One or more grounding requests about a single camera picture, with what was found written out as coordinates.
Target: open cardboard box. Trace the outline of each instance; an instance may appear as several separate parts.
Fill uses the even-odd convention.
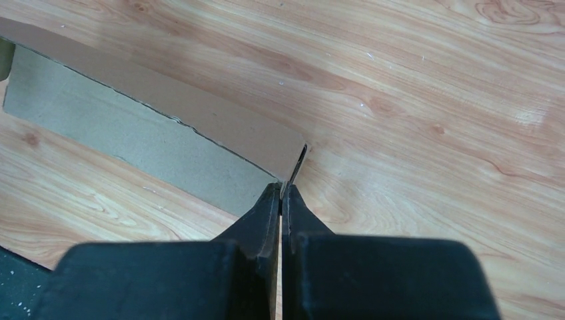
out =
[[[33,25],[2,17],[0,17],[0,37],[18,46],[13,66],[9,49],[6,49],[9,48],[6,42],[3,44],[3,49],[0,49],[4,51],[3,54],[0,53],[0,73],[2,69],[7,71],[13,67],[5,97],[6,112],[30,121],[37,120],[37,124],[56,132],[63,130],[65,132],[59,133],[63,135],[66,133],[68,137],[80,136],[76,140],[81,143],[84,143],[81,139],[85,135],[91,135],[96,128],[106,125],[103,127],[104,130],[113,131],[111,137],[95,136],[95,140],[109,140],[110,149],[105,149],[107,144],[101,147],[94,146],[94,149],[105,153],[113,152],[109,151],[113,150],[112,148],[124,146],[124,144],[119,144],[123,137],[132,134],[141,135],[142,138],[133,143],[139,145],[138,150],[143,150],[144,153],[140,157],[145,157],[153,149],[158,149],[161,153],[153,153],[152,156],[158,157],[159,163],[164,166],[169,166],[167,157],[174,157],[177,153],[163,154],[169,151],[162,151],[160,148],[162,146],[156,145],[156,142],[151,140],[163,134],[164,131],[171,130],[170,135],[173,137],[171,139],[176,139],[171,147],[182,148],[183,157],[185,157],[183,159],[186,159],[183,161],[186,162],[186,166],[191,166],[193,169],[187,171],[189,173],[185,180],[193,181],[194,183],[189,183],[189,185],[194,189],[182,186],[181,189],[229,213],[242,215],[245,213],[243,208],[251,207],[266,185],[257,185],[260,183],[258,181],[280,181],[283,186],[292,183],[306,155],[306,143],[296,131],[153,70]],[[38,65],[44,66],[44,63],[47,63],[47,67],[37,67]],[[65,77],[69,78],[59,85],[58,81]],[[33,78],[34,85],[26,82],[30,78]],[[47,84],[47,86],[38,87],[36,82]],[[36,100],[30,99],[29,97],[35,97],[33,91],[37,88],[39,88],[39,93],[47,94],[48,96],[45,96],[47,98],[38,95]],[[68,124],[72,122],[72,117],[69,121],[56,121],[60,117],[65,117],[65,112],[84,114],[99,108],[100,105],[97,103],[101,100],[100,96],[105,95],[108,91],[114,94],[115,100],[106,99],[102,103],[104,105],[102,109],[94,112],[91,117],[84,116],[87,121],[94,122],[88,122],[88,125],[78,124],[82,128],[70,129]],[[61,96],[72,96],[71,109],[59,109],[58,112],[63,113],[57,114],[55,114],[55,109],[44,109],[42,112],[46,112],[43,117],[36,117],[37,110],[33,108],[36,107],[34,104],[37,105],[37,101],[40,101],[39,104],[46,107],[44,105],[48,103],[45,101],[54,99],[49,94],[58,96],[58,99]],[[60,107],[65,103],[52,103],[47,107],[52,108],[54,105]],[[116,126],[115,124],[108,126],[107,123],[103,123],[110,121],[114,117],[114,112],[115,117],[120,117],[120,115],[138,111],[150,112],[152,115],[148,117],[162,117],[169,122],[161,121],[159,122],[160,127],[154,125],[147,128]],[[49,116],[56,117],[52,119],[55,121],[45,122],[44,125],[39,120],[39,118],[49,118]],[[216,154],[221,154],[221,157],[215,157]],[[259,178],[246,182],[243,177],[246,173],[256,173]],[[249,183],[255,184],[255,190],[251,194],[242,197],[241,193],[236,192],[253,189],[249,187]],[[234,201],[243,203],[239,203],[239,206],[230,206],[230,203]]]

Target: olive green object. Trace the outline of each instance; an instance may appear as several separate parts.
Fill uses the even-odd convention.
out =
[[[12,42],[0,39],[0,81],[6,80],[10,74],[15,48]]]

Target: torn cardboard edge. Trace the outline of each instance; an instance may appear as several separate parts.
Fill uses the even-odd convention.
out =
[[[34,25],[0,17],[0,37],[149,106],[270,173],[284,186],[307,151],[280,123],[156,71]]]

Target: brown cardboard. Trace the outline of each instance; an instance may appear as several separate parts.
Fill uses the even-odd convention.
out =
[[[262,115],[33,25],[0,17],[0,36],[179,118],[281,181],[290,181],[297,172],[304,139]]]

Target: wooden table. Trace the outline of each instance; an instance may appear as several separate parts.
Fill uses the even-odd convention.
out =
[[[565,317],[563,0],[4,0],[0,15],[300,131],[312,149],[296,183],[333,230],[463,241],[506,318]],[[0,120],[0,244],[30,259],[233,220],[50,133],[34,151],[34,130]],[[83,162],[63,175],[69,157]]]

